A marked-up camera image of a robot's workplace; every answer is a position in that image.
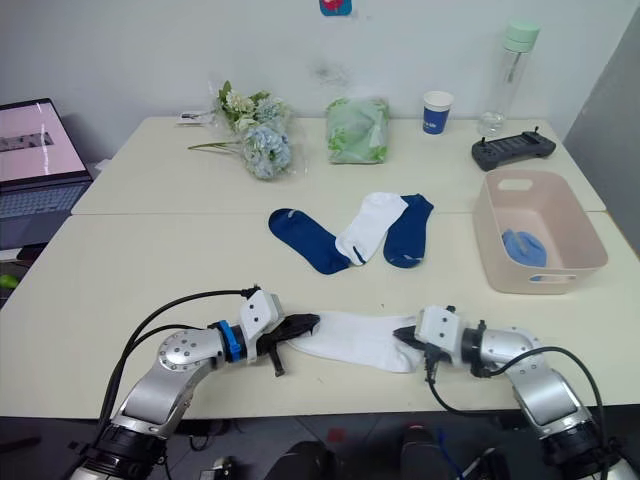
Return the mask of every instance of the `remote controller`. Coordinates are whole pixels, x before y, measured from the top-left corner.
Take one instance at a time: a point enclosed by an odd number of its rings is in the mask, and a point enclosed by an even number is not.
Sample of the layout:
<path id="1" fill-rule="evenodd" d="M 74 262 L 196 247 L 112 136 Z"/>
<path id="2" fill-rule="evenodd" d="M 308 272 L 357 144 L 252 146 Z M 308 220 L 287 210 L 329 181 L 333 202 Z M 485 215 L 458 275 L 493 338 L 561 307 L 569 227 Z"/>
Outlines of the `remote controller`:
<path id="1" fill-rule="evenodd" d="M 471 155 L 478 166 L 488 172 L 506 163 L 526 160 L 530 157 L 548 157 L 556 149 L 556 144 L 538 133 L 522 132 L 513 137 L 499 138 L 486 142 L 485 138 L 471 147 Z"/>

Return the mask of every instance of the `laptop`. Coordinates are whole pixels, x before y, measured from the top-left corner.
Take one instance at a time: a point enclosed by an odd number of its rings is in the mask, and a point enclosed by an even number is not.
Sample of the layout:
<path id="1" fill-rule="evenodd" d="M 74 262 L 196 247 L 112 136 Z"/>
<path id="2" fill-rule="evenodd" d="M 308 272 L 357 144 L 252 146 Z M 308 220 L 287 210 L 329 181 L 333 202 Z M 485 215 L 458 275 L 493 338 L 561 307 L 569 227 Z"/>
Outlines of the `laptop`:
<path id="1" fill-rule="evenodd" d="M 0 106 L 0 250 L 49 242 L 90 184 L 50 99 Z"/>

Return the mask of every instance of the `water bottle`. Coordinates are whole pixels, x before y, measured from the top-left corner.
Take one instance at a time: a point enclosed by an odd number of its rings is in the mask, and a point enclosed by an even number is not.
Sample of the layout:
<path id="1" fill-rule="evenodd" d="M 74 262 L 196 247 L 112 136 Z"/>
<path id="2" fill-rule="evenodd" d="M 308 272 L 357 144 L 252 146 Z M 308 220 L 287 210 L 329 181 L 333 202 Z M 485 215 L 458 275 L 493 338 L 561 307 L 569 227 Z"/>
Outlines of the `water bottle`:
<path id="1" fill-rule="evenodd" d="M 529 52 L 538 38 L 540 27 L 531 23 L 511 22 L 502 46 L 502 60 L 487 101 L 487 108 L 478 121 L 478 133 L 494 137 L 504 126 L 505 116 L 515 96 L 527 64 Z"/>

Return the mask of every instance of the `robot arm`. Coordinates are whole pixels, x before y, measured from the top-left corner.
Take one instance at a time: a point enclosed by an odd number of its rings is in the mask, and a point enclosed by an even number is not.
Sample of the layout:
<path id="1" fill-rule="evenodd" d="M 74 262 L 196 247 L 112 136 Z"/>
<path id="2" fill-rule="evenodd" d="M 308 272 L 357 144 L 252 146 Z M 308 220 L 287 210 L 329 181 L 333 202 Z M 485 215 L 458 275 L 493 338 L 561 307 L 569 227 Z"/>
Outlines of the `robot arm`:
<path id="1" fill-rule="evenodd" d="M 474 376 L 490 377 L 519 355 L 542 346 L 531 333 L 516 327 L 489 330 L 481 321 L 478 328 L 468 328 L 453 307 L 424 309 L 414 331 L 401 329 L 396 336 L 406 340 L 409 333 L 425 349 L 427 382 L 432 385 L 441 359 L 456 367 L 468 364 Z M 565 479 L 595 478 L 592 475 L 599 475 L 605 462 L 610 466 L 610 480 L 638 478 L 625 460 L 604 451 L 600 427 L 541 353 L 523 358 L 504 373 L 542 442 L 546 461 L 557 466 Z"/>
<path id="2" fill-rule="evenodd" d="M 269 354 L 276 376 L 284 373 L 277 344 L 309 332 L 317 315 L 284 317 L 278 297 L 258 290 L 242 306 L 240 321 L 216 322 L 166 338 L 151 370 L 133 387 L 111 424 L 72 480 L 143 480 L 163 461 L 166 440 L 189 408 L 193 392 L 209 373 L 225 365 Z"/>

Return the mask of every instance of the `blue paper cup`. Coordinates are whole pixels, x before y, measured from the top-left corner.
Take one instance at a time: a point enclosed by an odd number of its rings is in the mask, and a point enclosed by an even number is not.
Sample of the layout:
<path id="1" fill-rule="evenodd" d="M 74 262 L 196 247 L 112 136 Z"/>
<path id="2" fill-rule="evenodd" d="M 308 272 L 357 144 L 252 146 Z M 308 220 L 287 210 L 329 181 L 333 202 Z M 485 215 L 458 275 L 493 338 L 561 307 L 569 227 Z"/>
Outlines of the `blue paper cup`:
<path id="1" fill-rule="evenodd" d="M 453 95 L 449 92 L 434 90 L 424 94 L 422 129 L 425 133 L 431 135 L 442 133 L 452 104 Z"/>

